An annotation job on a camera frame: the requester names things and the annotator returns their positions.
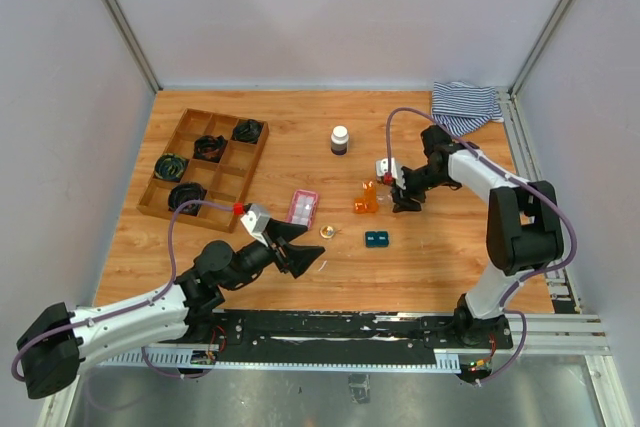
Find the orange pill box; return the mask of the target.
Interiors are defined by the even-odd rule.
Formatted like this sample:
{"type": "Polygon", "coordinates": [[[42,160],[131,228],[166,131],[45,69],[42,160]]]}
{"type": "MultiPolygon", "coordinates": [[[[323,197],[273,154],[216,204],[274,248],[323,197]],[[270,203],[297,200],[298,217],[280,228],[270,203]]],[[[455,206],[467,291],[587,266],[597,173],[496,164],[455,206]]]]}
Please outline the orange pill box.
{"type": "Polygon", "coordinates": [[[353,201],[353,210],[356,214],[373,214],[379,210],[375,181],[366,181],[362,184],[363,192],[353,201]]]}

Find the gold bottle cap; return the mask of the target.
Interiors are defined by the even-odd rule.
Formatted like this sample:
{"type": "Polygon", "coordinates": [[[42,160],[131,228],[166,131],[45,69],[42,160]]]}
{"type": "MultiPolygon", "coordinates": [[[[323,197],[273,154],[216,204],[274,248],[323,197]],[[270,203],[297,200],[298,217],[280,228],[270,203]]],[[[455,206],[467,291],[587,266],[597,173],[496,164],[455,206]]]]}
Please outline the gold bottle cap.
{"type": "Polygon", "coordinates": [[[335,236],[336,229],[333,226],[326,225],[320,229],[320,235],[324,239],[331,239],[335,236]]]}

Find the clear glass pill bottle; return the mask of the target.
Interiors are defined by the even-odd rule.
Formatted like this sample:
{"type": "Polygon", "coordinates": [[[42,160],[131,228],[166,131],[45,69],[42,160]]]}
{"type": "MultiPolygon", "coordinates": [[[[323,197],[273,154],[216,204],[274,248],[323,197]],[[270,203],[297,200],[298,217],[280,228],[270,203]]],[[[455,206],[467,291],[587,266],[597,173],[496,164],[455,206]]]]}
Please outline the clear glass pill bottle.
{"type": "Polygon", "coordinates": [[[390,207],[390,208],[393,207],[394,201],[393,201],[393,195],[390,189],[378,192],[376,197],[380,207],[390,207]]]}

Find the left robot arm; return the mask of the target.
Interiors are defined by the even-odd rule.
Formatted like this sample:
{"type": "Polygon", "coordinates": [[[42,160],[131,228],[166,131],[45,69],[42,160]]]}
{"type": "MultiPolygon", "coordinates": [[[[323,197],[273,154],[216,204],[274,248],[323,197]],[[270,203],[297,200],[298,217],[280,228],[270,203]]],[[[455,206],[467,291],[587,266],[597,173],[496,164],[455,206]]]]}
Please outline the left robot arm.
{"type": "Polygon", "coordinates": [[[294,278],[321,257],[322,246],[299,246],[306,227],[269,220],[262,240],[240,250],[227,242],[208,243],[192,266],[164,286],[102,307],[70,310],[58,302],[46,307],[16,342],[14,379],[31,399],[53,395],[98,363],[151,343],[207,340],[214,330],[210,314],[225,291],[244,288],[274,265],[294,278]]]}

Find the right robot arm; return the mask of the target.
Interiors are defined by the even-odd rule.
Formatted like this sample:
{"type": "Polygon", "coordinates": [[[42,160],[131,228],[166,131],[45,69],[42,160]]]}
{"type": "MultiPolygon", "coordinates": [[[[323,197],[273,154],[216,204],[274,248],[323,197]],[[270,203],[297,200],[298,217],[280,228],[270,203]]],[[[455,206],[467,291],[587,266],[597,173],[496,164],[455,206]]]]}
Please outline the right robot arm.
{"type": "Polygon", "coordinates": [[[506,329],[504,309],[530,276],[564,252],[554,187],[503,170],[474,144],[454,140],[432,125],[421,134],[427,162],[416,169],[388,156],[377,175],[391,188],[393,210],[418,212],[428,191],[466,187],[488,208],[486,249],[489,263],[475,286],[463,294],[451,321],[439,332],[466,347],[506,329]]]}

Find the pink pill organizer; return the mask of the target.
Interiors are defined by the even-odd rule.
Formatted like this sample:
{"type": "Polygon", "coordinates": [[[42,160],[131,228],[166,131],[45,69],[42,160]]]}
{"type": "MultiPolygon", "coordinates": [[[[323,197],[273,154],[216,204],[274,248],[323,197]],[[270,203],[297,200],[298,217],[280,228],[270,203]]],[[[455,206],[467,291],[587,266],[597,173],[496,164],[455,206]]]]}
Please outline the pink pill organizer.
{"type": "Polygon", "coordinates": [[[294,192],[287,213],[287,222],[310,228],[319,203],[319,194],[298,189],[294,192]]]}

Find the teal pill box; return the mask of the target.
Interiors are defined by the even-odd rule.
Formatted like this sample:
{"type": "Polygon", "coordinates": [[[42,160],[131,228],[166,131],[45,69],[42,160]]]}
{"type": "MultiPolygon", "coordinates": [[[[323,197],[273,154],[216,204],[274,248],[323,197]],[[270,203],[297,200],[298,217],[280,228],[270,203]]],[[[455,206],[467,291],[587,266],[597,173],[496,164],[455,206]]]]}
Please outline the teal pill box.
{"type": "Polygon", "coordinates": [[[390,246],[388,231],[366,231],[364,233],[364,245],[366,248],[387,248],[390,246]]]}

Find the white cap pill bottle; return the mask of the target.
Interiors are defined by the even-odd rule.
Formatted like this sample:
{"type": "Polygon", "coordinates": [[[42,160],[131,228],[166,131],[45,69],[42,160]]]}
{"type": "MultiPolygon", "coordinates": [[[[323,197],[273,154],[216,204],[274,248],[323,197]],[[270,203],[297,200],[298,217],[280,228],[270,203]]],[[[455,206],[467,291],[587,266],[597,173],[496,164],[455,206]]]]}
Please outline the white cap pill bottle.
{"type": "Polygon", "coordinates": [[[335,126],[330,136],[330,149],[334,155],[345,155],[348,152],[349,132],[345,126],[335,126]]]}

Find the striped blue cloth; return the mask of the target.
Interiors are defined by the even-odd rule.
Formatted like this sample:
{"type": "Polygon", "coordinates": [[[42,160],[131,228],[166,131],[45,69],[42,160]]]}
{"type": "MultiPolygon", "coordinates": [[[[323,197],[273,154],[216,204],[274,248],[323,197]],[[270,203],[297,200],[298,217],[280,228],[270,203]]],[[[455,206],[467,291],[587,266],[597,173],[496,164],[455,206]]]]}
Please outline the striped blue cloth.
{"type": "Polygon", "coordinates": [[[504,122],[494,87],[478,87],[462,81],[434,83],[431,114],[457,137],[489,123],[504,122]]]}

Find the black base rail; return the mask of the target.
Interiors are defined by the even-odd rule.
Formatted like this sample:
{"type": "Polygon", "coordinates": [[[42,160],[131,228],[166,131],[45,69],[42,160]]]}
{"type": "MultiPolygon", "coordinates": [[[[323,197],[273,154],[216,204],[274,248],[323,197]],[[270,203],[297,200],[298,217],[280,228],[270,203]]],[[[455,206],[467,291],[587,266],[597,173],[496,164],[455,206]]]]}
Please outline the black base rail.
{"type": "Polygon", "coordinates": [[[503,316],[466,321],[401,312],[218,310],[174,342],[220,347],[227,362],[317,365],[417,365],[432,363],[437,349],[513,347],[503,316]]]}

